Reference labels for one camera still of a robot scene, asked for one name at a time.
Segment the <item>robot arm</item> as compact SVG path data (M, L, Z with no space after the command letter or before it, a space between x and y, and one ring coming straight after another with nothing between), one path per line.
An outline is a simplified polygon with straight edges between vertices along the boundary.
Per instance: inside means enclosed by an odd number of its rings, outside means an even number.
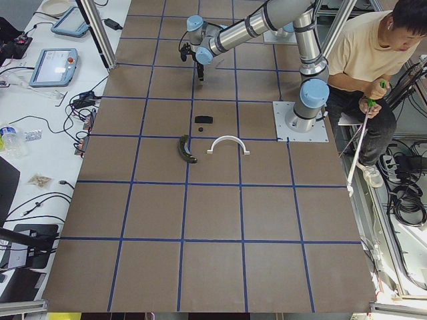
M268 45L294 45L300 55L301 84L298 100L286 113L286 125L293 131L310 131L318 112L326 105L330 90L328 62L322 53L316 31L315 1L265 1L253 13L230 26L216 25L199 15L186 20L189 42L179 44L182 61L191 57L197 77L203 79L205 65L214 57L238 45L262 37Z

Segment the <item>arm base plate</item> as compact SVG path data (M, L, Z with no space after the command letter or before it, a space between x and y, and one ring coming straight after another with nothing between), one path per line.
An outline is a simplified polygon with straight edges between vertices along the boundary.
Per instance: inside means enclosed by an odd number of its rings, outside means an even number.
M301 119L294 113L293 101L274 101L274 121L279 142L328 143L322 111L313 119Z
M297 45L296 36L294 32L284 31L266 31L263 34L265 44L278 44L278 45Z

